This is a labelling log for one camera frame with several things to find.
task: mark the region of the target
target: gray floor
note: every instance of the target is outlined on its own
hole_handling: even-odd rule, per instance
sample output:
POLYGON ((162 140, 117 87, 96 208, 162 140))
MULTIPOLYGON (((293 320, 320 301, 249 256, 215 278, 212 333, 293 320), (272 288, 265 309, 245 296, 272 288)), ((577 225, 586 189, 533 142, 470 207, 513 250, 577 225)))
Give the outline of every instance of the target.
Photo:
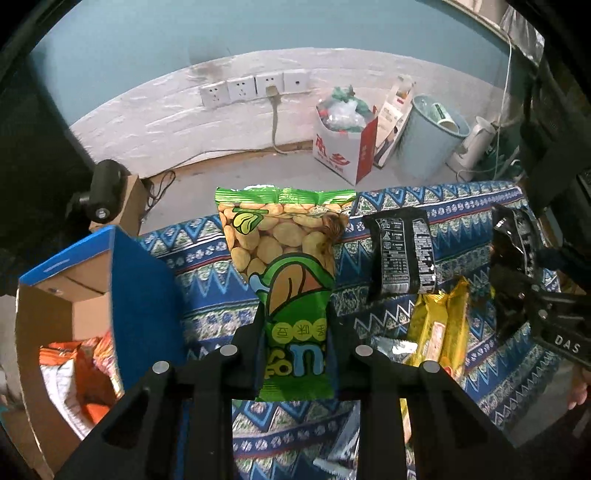
MULTIPOLYGON (((214 193, 218 186, 239 189, 254 184, 273 184, 310 190, 350 188, 347 182, 312 158, 309 152, 268 154, 230 163, 206 162, 188 172, 178 176, 162 200, 153 208, 142 225, 142 233, 215 212, 214 193)), ((356 189, 376 190, 455 181, 455 173, 447 166, 443 166, 429 180, 419 181, 405 176, 396 166, 386 164, 382 170, 374 168, 359 182, 356 189)), ((8 385, 13 395, 18 398, 20 388, 14 349, 14 309, 14 298, 0 297, 0 364, 7 373, 8 385)), ((540 400, 510 432, 510 438, 520 445, 558 419, 566 410, 569 386, 570 364, 564 362, 540 400)))
MULTIPOLYGON (((455 182, 456 174, 446 165, 432 178, 421 181, 405 175, 398 166, 386 163, 382 169, 374 167, 355 189, 362 192, 402 185, 455 182)), ((352 188, 344 179, 315 160, 309 151, 289 155, 268 154, 239 163, 221 164, 216 168, 204 166, 203 170, 197 169, 191 176, 177 178, 163 200, 147 216, 141 233, 216 212, 213 199, 217 187, 243 189, 249 185, 264 184, 307 190, 352 188)))

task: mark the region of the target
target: black snack bag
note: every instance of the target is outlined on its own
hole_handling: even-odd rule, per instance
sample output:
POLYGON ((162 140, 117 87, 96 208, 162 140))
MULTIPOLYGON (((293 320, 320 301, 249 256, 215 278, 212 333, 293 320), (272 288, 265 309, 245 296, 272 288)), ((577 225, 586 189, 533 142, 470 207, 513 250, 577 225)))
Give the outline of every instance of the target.
POLYGON ((437 288, 427 212, 404 207, 363 216, 374 245, 368 301, 437 288))

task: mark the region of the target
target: green snack bag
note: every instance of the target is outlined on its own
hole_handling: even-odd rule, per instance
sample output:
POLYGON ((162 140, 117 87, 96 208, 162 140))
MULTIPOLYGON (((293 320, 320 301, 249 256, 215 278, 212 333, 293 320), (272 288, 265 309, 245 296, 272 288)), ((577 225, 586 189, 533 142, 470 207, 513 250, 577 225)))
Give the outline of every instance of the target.
POLYGON ((264 401, 333 396, 325 373, 326 306, 335 284, 333 244, 354 190, 249 187, 216 190, 236 270, 265 305, 264 401))

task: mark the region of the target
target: black mount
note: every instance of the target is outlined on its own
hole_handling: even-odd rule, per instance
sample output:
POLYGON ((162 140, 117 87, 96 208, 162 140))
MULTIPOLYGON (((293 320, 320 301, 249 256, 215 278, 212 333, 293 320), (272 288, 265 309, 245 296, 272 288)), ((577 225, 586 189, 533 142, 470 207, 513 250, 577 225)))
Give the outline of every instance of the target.
MULTIPOLYGON (((400 398, 406 398, 418 480, 529 478, 516 450, 436 362, 391 362, 361 345, 327 309, 327 371, 340 400, 361 400, 358 480, 405 480, 400 398)), ((232 451, 232 399, 254 400, 266 361, 264 308, 232 343, 175 368, 157 362, 90 432, 56 480, 172 479, 177 451, 183 477, 238 477, 232 451), (182 405, 189 404, 186 437, 182 405)))
POLYGON ((591 370, 591 297, 545 291, 531 278, 494 265, 489 281, 495 289, 496 329, 503 342, 525 322, 531 338, 591 370))

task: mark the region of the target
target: human hand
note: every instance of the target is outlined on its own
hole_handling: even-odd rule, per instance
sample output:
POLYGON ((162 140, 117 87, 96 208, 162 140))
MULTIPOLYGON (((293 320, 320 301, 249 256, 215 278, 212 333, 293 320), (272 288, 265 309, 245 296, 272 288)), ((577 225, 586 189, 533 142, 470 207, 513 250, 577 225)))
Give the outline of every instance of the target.
POLYGON ((580 365, 573 367, 573 383, 569 393, 569 410, 587 400, 587 388, 591 385, 591 372, 580 365))

